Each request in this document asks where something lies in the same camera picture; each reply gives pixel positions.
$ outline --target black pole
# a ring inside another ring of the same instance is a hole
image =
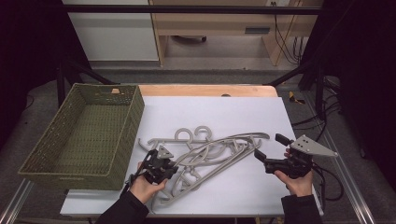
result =
[[[324,120],[326,111],[323,109],[323,90],[324,90],[324,74],[321,66],[318,66],[317,86],[315,93],[315,110],[320,119]]]
[[[289,80],[290,78],[304,73],[307,69],[310,69],[313,64],[314,63],[313,63],[312,60],[307,61],[306,63],[301,64],[300,66],[298,66],[298,67],[294,68],[293,70],[289,71],[286,75],[284,75],[282,77],[279,77],[279,78],[277,78],[277,79],[275,79],[275,80],[273,80],[273,81],[271,81],[269,83],[262,84],[262,85],[263,86],[268,86],[269,85],[269,86],[276,87],[276,86],[282,84],[283,82]]]
[[[231,6],[147,6],[147,5],[46,5],[43,9],[83,13],[196,13],[331,15],[334,9],[322,7],[231,7]]]
[[[71,67],[77,69],[79,72],[86,74],[86,75],[100,81],[104,85],[118,85],[118,84],[120,84],[120,83],[112,82],[112,81],[108,80],[107,78],[102,77],[99,74],[93,72],[90,68],[84,67],[83,65],[76,63],[72,60],[69,60],[68,63],[70,64]]]
[[[64,60],[61,60],[56,74],[56,87],[58,90],[58,107],[61,107],[62,103],[64,102],[64,99],[66,98],[66,91],[64,89],[65,69],[67,69],[67,65],[65,64]]]

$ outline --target white cabinet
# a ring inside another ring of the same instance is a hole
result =
[[[64,4],[148,5],[145,0],[63,0]],[[158,61],[149,13],[69,13],[89,61]]]

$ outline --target green basket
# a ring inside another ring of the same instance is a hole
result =
[[[138,86],[73,85],[18,174],[52,189],[121,189],[144,107]]]

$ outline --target aluminum rail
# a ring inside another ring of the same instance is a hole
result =
[[[147,5],[44,5],[43,9],[74,13],[196,13],[332,15],[337,9],[322,7],[238,7],[238,6],[147,6]]]
[[[304,92],[304,96],[312,113],[316,114],[315,108],[313,107],[315,101],[312,93]],[[370,208],[367,206],[366,201],[364,201],[361,191],[359,190],[352,174],[349,172],[349,169],[347,168],[346,163],[342,159],[342,155],[339,153],[328,130],[324,131],[323,137],[329,148],[333,149],[338,153],[338,157],[332,158],[332,163],[345,188],[346,194],[352,204],[353,209],[355,210],[359,222],[361,224],[375,224],[375,220],[370,211]]]
[[[0,216],[0,224],[14,223],[34,183],[23,179],[14,197]]]

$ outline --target gray floor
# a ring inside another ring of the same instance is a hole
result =
[[[133,65],[138,66],[134,66],[134,70],[128,66],[102,66],[97,72],[111,80],[129,83],[262,84],[286,74],[295,67],[286,60],[283,60],[280,66],[272,66],[261,39],[257,36],[209,36],[205,43],[194,39],[171,38],[163,67],[143,62]],[[294,92],[297,99],[309,100],[312,96],[311,91],[300,92],[296,89],[298,80],[299,77],[295,77],[277,87],[278,95],[284,99],[291,123],[313,116],[308,104],[301,105],[289,101],[290,91]],[[21,178],[16,175],[18,169],[57,111],[55,83],[52,81],[32,90],[28,102],[32,101],[32,105],[23,112],[14,133],[0,151],[1,211],[5,209],[21,183]],[[375,163],[361,158],[358,144],[345,118],[342,113],[337,112],[329,115],[326,131],[346,162],[375,223],[396,223],[395,192]],[[316,123],[312,122],[305,127],[315,125]],[[318,131],[318,128],[295,130],[295,135],[298,137],[304,133],[315,138]],[[320,143],[327,144],[326,139],[321,138]],[[315,161],[335,172],[331,160],[315,158]],[[328,177],[328,185],[328,197],[335,197],[339,192],[336,181]],[[350,195],[344,195],[338,202],[327,202],[323,217],[325,223],[360,223],[349,199]],[[62,190],[34,187],[21,209],[19,218],[70,219],[59,215],[63,200]]]

